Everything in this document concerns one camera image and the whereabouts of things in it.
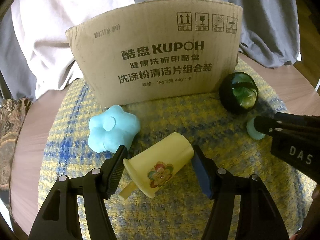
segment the cup handle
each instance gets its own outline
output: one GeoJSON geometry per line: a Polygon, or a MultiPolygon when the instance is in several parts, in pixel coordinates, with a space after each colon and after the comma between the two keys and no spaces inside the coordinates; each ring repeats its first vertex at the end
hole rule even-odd
{"type": "Polygon", "coordinates": [[[132,193],[132,191],[136,190],[138,187],[137,185],[131,181],[120,193],[119,197],[122,200],[126,200],[132,193]]]}

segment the screw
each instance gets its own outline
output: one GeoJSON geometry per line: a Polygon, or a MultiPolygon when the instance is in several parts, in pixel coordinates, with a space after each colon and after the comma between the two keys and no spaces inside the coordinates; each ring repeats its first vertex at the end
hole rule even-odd
{"type": "Polygon", "coordinates": [[[92,171],[92,174],[97,175],[100,173],[100,169],[99,168],[94,168],[92,171]]]}
{"type": "Polygon", "coordinates": [[[218,173],[223,175],[223,174],[226,174],[227,171],[224,168],[219,168],[218,173]]]}
{"type": "Polygon", "coordinates": [[[255,181],[258,181],[259,176],[257,174],[253,174],[251,178],[255,181]]]}
{"type": "Polygon", "coordinates": [[[63,182],[67,179],[67,176],[66,175],[62,175],[59,177],[59,181],[63,182]]]}

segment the flower decal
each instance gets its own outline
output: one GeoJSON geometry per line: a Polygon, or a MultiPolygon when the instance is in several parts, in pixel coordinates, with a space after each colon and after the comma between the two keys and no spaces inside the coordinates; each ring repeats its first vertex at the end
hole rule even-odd
{"type": "Polygon", "coordinates": [[[152,171],[148,173],[148,178],[151,180],[150,187],[162,187],[172,177],[173,166],[165,165],[162,162],[157,162],[152,171]]]}

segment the brown paisley cloth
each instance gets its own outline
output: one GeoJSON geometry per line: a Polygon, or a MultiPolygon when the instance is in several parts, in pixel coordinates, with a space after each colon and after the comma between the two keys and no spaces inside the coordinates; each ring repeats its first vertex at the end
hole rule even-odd
{"type": "Polygon", "coordinates": [[[0,198],[10,215],[10,176],[18,136],[32,102],[6,99],[0,108],[0,198]]]}

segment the yellow plastic cup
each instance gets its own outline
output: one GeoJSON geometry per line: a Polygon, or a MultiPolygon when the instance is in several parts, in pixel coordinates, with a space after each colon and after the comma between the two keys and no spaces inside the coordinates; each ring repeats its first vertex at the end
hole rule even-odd
{"type": "Polygon", "coordinates": [[[130,160],[123,159],[130,182],[120,193],[127,199],[137,187],[149,198],[193,157],[193,148],[179,133],[172,133],[130,160]]]}

